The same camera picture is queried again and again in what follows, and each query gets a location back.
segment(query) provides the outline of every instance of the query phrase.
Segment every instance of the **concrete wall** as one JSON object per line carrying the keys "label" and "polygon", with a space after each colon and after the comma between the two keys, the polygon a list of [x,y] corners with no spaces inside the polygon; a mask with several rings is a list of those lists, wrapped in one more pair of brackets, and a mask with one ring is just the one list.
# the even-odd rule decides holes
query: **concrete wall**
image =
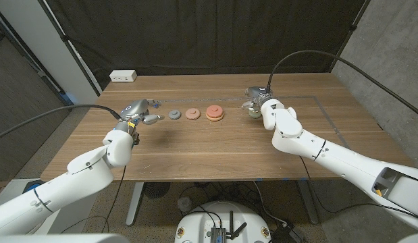
{"label": "concrete wall", "polygon": [[[341,57],[418,108],[418,1],[371,1]],[[340,62],[332,73],[418,167],[418,115]]]}
{"label": "concrete wall", "polygon": [[38,1],[0,0],[0,12],[75,104],[97,95]]}

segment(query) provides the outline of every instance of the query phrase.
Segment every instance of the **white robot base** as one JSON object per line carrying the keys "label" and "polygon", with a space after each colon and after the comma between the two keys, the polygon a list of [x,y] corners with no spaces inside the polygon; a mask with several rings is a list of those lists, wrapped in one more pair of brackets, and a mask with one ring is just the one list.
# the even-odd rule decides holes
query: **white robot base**
{"label": "white robot base", "polygon": [[[221,221],[216,215],[204,210],[216,213]],[[215,227],[209,214],[215,221]],[[236,202],[214,201],[205,203],[187,214],[179,222],[174,239],[175,243],[266,243],[271,240],[271,236],[264,219],[248,207]]]}

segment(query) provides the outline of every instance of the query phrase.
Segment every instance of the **cable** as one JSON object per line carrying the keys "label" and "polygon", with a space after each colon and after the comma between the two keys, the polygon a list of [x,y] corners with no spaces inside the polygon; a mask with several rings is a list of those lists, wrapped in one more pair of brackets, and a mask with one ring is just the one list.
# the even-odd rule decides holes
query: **cable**
{"label": "cable", "polygon": [[[236,182],[233,182],[234,184],[232,184],[232,185],[229,185],[229,186],[227,186],[226,188],[229,188],[229,187],[236,187],[236,188],[238,188],[238,186],[245,186],[249,191],[248,191],[248,193],[246,194],[246,196],[244,196],[242,193],[241,193],[241,191],[239,190],[239,196],[241,197],[241,198],[239,198],[239,201],[240,201],[240,203],[248,203],[249,205],[252,205],[254,208],[255,208],[255,210],[256,210],[256,212],[258,212],[258,215],[260,215],[261,216],[261,210],[260,210],[260,208],[256,205],[257,203],[260,203],[260,199],[259,199],[259,195],[258,195],[258,192],[255,192],[255,191],[253,191],[253,190],[251,190],[246,184],[243,184],[243,183],[236,183]],[[217,196],[219,196],[219,195],[223,195],[224,196],[224,198],[226,199],[226,200],[235,200],[236,198],[235,197],[233,197],[233,196],[231,196],[230,194],[228,194],[228,192],[226,192],[225,191],[225,188],[221,185],[221,183],[220,182],[218,182],[218,184],[219,184],[219,187],[221,188],[221,190],[218,188],[218,187],[216,187],[215,186],[215,184],[214,183],[211,183],[211,185],[219,192],[219,194],[217,195]],[[248,200],[246,197],[249,197],[250,199],[253,199],[252,197],[250,197],[249,195],[250,195],[250,193],[255,193],[256,195],[257,195],[257,200],[254,200],[254,201],[251,201],[251,200]]]}
{"label": "cable", "polygon": [[107,221],[103,225],[103,228],[102,228],[102,232],[101,233],[103,233],[103,230],[105,229],[105,225],[108,223],[109,215],[113,211],[115,201],[117,200],[117,196],[119,196],[120,187],[122,187],[123,178],[125,177],[125,171],[126,171],[126,166],[123,168],[123,174],[122,174],[122,178],[120,179],[119,188],[117,189],[117,192],[115,193],[115,197],[114,197],[113,204],[112,204],[111,208],[109,209],[109,212],[108,212],[108,215],[107,215]]}
{"label": "cable", "polygon": [[[296,236],[297,236],[297,238],[301,238],[300,236],[298,236],[298,234],[294,231],[294,230],[292,230],[292,228],[291,228],[291,226],[289,226],[289,225],[287,225],[287,227],[288,227],[288,229],[290,229],[291,230],[291,232],[293,232]],[[305,237],[303,236],[303,242],[308,242],[306,239],[305,239]]]}
{"label": "cable", "polygon": [[84,220],[91,219],[91,218],[94,218],[94,217],[101,217],[101,218],[105,219],[105,223],[107,224],[107,232],[109,232],[109,224],[108,224],[108,219],[107,219],[106,217],[104,217],[104,216],[91,216],[91,217],[87,217],[87,218],[85,218],[85,219],[81,219],[80,221],[78,221],[78,222],[74,223],[73,225],[71,225],[71,226],[69,226],[69,227],[65,228],[65,229],[61,232],[61,234],[62,234],[62,233],[64,233],[66,230],[68,230],[68,229],[70,229],[70,228],[74,227],[75,225],[77,225],[77,224],[79,224],[79,223],[83,222]]}
{"label": "cable", "polygon": [[362,74],[365,78],[367,78],[369,81],[373,82],[375,85],[379,86],[381,89],[383,89],[384,91],[386,91],[389,95],[392,95],[395,99],[397,99],[398,101],[400,101],[402,104],[406,105],[408,108],[410,108],[412,111],[414,111],[417,115],[418,115],[418,108],[414,107],[412,104],[408,103],[406,100],[404,100],[402,97],[400,97],[399,95],[395,94],[393,91],[391,91],[390,89],[388,89],[387,87],[385,87],[383,84],[379,83],[376,79],[372,78],[369,74],[365,73],[363,70],[361,70],[360,68],[358,68],[356,65],[352,64],[351,62],[338,57],[336,55],[333,55],[331,53],[327,53],[325,51],[317,51],[317,50],[303,50],[303,51],[296,51],[294,53],[291,53],[289,55],[287,55],[286,57],[284,57],[281,61],[278,62],[278,64],[276,64],[275,68],[271,71],[270,77],[269,77],[269,82],[267,83],[267,88],[266,88],[266,93],[270,93],[270,84],[271,84],[271,79],[273,78],[273,74],[275,73],[276,69],[281,65],[281,63],[283,63],[284,61],[286,61],[288,58],[294,56],[294,55],[298,55],[298,54],[302,54],[302,53],[315,53],[315,54],[320,54],[320,55],[326,55],[328,57],[331,57],[333,59],[336,59],[338,61],[341,61],[343,63],[345,63],[346,65],[350,66],[352,69],[358,71],[358,73]]}
{"label": "cable", "polygon": [[353,207],[358,207],[358,206],[377,206],[377,207],[382,207],[382,208],[385,208],[385,209],[390,209],[390,210],[393,210],[393,211],[398,211],[398,212],[401,212],[401,213],[405,213],[406,215],[410,215],[410,216],[415,217],[415,218],[417,218],[417,219],[418,219],[418,215],[415,215],[414,213],[410,213],[410,212],[408,212],[408,211],[404,211],[404,210],[401,210],[401,209],[395,209],[394,207],[389,207],[389,206],[386,206],[386,205],[378,205],[378,204],[375,204],[375,203],[359,203],[359,204],[355,204],[355,205],[351,205],[351,206],[344,207],[343,209],[340,209],[340,210],[337,210],[337,211],[331,211],[331,210],[326,209],[326,208],[323,206],[323,203],[321,203],[321,201],[320,201],[320,199],[319,199],[319,197],[318,197],[318,194],[316,193],[316,191],[315,191],[315,189],[314,189],[314,184],[313,184],[313,183],[314,183],[314,181],[311,179],[311,176],[309,176],[308,168],[306,167],[306,164],[305,164],[305,162],[303,161],[303,158],[302,158],[301,156],[299,156],[299,157],[300,157],[300,158],[301,158],[301,160],[302,160],[303,166],[305,166],[306,173],[307,173],[307,175],[308,175],[309,181],[311,182],[311,189],[312,189],[312,191],[314,192],[315,197],[317,198],[317,201],[318,201],[319,205],[320,205],[320,206],[321,206],[321,207],[322,207],[325,211],[327,211],[328,213],[340,213],[340,212],[345,211],[345,210],[347,210],[347,209],[351,209],[351,208],[353,208]]}
{"label": "cable", "polygon": [[[204,212],[206,213],[213,213],[213,212],[208,212],[207,210],[205,210],[201,205],[199,206]],[[217,214],[217,213],[213,213],[214,215],[216,215],[216,217],[219,219],[219,227],[222,228],[222,219],[221,217]]]}
{"label": "cable", "polygon": [[[185,192],[185,191],[187,191],[187,190],[189,190],[189,189],[192,189],[192,188],[200,188],[200,187],[198,187],[198,186],[189,186],[189,187],[185,188],[185,189],[182,191],[182,193],[180,193],[179,198],[182,198],[182,196],[183,196],[183,194],[184,194],[184,192]],[[202,189],[202,190],[204,191],[204,193],[206,194],[206,197],[207,197],[207,201],[209,201],[209,200],[210,200],[210,197],[209,197],[209,195],[207,194],[206,190],[204,190],[204,188],[200,188],[200,189]]]}
{"label": "cable", "polygon": [[190,213],[188,213],[188,214],[186,214],[186,215],[190,215],[190,214],[192,214],[192,213],[206,213],[206,214],[208,214],[208,216],[210,216],[210,218],[211,218],[211,220],[213,221],[213,227],[216,227],[216,223],[215,223],[215,220],[212,218],[212,216],[210,215],[210,213],[212,213],[212,212],[208,212],[208,211],[192,211],[192,212],[190,212]]}
{"label": "cable", "polygon": [[[242,193],[242,191],[240,190],[240,186],[244,186],[248,190],[248,192],[246,193],[246,195],[244,195]],[[257,211],[259,213],[261,213],[259,207],[256,206],[256,204],[260,202],[260,198],[259,198],[258,192],[255,192],[254,190],[251,190],[246,184],[236,183],[236,182],[233,182],[232,185],[229,185],[229,186],[225,187],[225,189],[228,190],[228,193],[229,194],[231,194],[231,195],[233,195],[235,197],[240,197],[242,200],[244,200],[247,203],[253,205],[257,209]],[[257,196],[256,199],[254,199],[251,196],[252,193],[255,193],[255,195]]]}
{"label": "cable", "polygon": [[104,110],[109,111],[114,116],[114,118],[116,118],[116,119],[121,118],[120,115],[117,114],[113,109],[110,109],[110,108],[102,106],[102,105],[68,105],[68,106],[65,106],[65,107],[59,107],[59,108],[56,108],[56,109],[52,109],[50,111],[47,111],[45,113],[42,113],[42,114],[37,115],[35,117],[32,117],[32,118],[30,118],[26,121],[23,121],[22,123],[20,123],[20,124],[8,129],[8,130],[2,132],[2,133],[0,133],[0,138],[4,137],[5,135],[9,134],[10,132],[12,132],[14,130],[17,130],[18,128],[21,128],[22,126],[24,126],[26,124],[29,124],[30,122],[36,121],[37,119],[40,119],[40,118],[42,118],[46,115],[49,115],[49,114],[52,114],[52,113],[55,113],[57,111],[61,111],[61,110],[64,110],[64,109],[81,108],[81,107],[91,107],[91,108],[104,109]]}
{"label": "cable", "polygon": [[265,213],[266,213],[269,217],[271,217],[272,219],[275,219],[275,220],[278,220],[279,222],[282,222],[282,226],[283,226],[283,227],[286,227],[286,226],[288,225],[288,223],[287,223],[287,222],[285,222],[285,221],[284,221],[284,220],[282,220],[282,219],[278,219],[277,217],[275,217],[275,216],[271,215],[269,212],[267,212],[267,210],[266,210],[266,209],[265,209],[265,207],[264,207],[263,197],[262,197],[262,195],[261,195],[260,188],[258,188],[258,185],[257,185],[257,183],[256,183],[256,182],[254,182],[254,185],[255,185],[255,187],[257,187],[258,194],[259,194],[259,196],[260,196],[260,200],[261,200],[261,205],[263,206],[263,210],[264,210],[264,212],[265,212]]}

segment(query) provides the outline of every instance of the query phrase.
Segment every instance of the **red disc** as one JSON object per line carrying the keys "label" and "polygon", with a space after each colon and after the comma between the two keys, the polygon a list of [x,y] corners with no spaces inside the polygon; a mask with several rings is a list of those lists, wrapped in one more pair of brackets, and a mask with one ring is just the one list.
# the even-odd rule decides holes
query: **red disc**
{"label": "red disc", "polygon": [[206,115],[210,118],[218,118],[224,114],[224,110],[219,105],[211,105],[206,110]]}

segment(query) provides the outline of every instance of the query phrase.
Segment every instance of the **gray disc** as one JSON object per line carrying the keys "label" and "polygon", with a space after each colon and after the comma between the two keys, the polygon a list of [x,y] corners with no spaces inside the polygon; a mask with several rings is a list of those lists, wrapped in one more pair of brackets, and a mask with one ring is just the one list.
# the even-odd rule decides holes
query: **gray disc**
{"label": "gray disc", "polygon": [[182,114],[179,110],[172,110],[168,113],[169,118],[171,119],[179,119]]}

